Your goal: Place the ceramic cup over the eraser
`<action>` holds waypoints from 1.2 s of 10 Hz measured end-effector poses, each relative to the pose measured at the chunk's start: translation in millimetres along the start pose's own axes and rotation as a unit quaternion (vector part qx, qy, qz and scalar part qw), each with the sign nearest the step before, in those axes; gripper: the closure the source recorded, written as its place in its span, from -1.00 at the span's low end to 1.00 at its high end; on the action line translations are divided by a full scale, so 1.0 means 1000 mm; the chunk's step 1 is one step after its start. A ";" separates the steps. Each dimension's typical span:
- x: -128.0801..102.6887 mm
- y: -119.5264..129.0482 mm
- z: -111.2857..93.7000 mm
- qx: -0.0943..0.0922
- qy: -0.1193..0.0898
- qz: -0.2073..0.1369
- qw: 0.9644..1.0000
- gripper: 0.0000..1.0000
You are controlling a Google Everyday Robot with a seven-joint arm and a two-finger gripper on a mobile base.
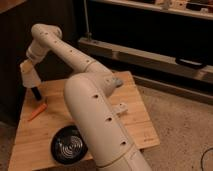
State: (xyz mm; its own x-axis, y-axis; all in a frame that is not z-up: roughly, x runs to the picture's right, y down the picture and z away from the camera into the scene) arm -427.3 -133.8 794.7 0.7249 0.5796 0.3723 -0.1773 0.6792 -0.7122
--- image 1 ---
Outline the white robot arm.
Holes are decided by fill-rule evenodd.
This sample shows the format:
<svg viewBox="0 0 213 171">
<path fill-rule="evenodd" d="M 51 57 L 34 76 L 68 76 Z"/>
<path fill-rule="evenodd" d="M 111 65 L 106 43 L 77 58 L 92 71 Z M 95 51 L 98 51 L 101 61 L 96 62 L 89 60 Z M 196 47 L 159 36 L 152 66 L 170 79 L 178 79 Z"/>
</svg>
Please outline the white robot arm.
<svg viewBox="0 0 213 171">
<path fill-rule="evenodd" d="M 75 74 L 64 87 L 66 106 L 74 119 L 99 171 L 152 171 L 136 147 L 118 113 L 108 101 L 122 80 L 99 61 L 62 40 L 59 27 L 35 24 L 33 40 L 20 64 L 22 84 L 34 88 L 41 83 L 35 65 L 54 52 Z"/>
</svg>

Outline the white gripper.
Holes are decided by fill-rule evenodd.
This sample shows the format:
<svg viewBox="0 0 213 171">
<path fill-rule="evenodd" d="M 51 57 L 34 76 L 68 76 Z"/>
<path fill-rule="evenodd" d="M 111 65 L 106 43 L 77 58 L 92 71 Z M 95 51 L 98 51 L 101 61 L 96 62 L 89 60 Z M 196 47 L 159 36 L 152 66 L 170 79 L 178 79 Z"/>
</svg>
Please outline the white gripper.
<svg viewBox="0 0 213 171">
<path fill-rule="evenodd" d="M 38 76 L 38 73 L 35 70 L 32 62 L 29 59 L 24 60 L 20 64 L 20 70 L 21 70 L 21 78 L 22 78 L 23 86 L 26 88 L 31 88 L 36 100 L 37 101 L 41 100 L 42 96 L 37 87 L 41 84 L 41 79 Z"/>
</svg>

